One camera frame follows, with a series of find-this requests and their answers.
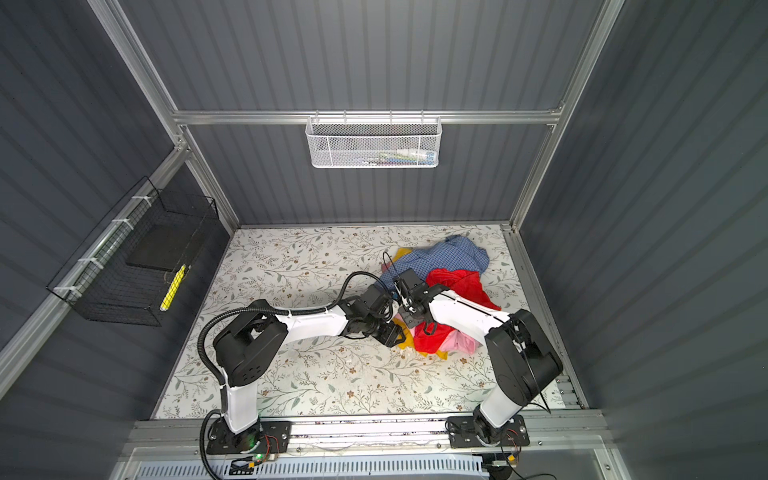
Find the yellow cloth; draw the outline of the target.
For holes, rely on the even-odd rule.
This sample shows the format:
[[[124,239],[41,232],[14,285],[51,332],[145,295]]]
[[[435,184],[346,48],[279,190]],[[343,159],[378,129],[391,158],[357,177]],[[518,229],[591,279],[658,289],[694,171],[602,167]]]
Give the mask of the yellow cloth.
[[[397,252],[396,252],[395,256],[393,257],[393,259],[388,261],[386,263],[386,265],[389,265],[393,261],[399,260],[400,258],[404,257],[406,254],[409,254],[411,252],[412,252],[411,248],[400,247],[397,250]],[[413,334],[412,334],[411,330],[407,327],[407,325],[404,323],[401,315],[400,314],[396,314],[395,317],[393,318],[393,321],[394,321],[394,323],[398,327],[401,328],[402,333],[405,335],[405,340],[402,343],[398,344],[397,347],[399,349],[401,349],[401,350],[413,349],[414,351],[416,351],[422,357],[427,357],[428,356],[427,352],[422,352],[421,350],[418,350],[415,347],[414,339],[413,339]]]

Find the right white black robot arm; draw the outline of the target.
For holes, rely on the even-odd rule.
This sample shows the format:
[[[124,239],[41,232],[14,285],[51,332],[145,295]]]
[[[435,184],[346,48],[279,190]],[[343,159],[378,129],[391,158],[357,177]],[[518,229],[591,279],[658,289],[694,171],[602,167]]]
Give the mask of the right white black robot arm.
[[[503,441],[510,421],[563,373],[563,362],[535,316],[494,310],[447,287],[428,286],[409,269],[395,277],[398,301],[427,326],[450,326],[485,346],[496,387],[473,411],[474,435],[483,445]]]

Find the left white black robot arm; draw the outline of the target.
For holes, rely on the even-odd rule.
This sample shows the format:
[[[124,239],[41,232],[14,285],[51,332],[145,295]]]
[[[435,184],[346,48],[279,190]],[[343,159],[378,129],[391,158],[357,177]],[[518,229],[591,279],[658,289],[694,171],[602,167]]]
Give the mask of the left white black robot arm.
[[[376,285],[329,306],[289,310],[257,300],[220,315],[220,321],[230,323],[213,339],[215,358],[210,359],[203,348],[199,354],[219,383],[221,411],[230,432],[243,433],[259,422],[257,382],[283,345],[318,337],[349,337],[394,347],[406,335],[393,317],[393,301]]]

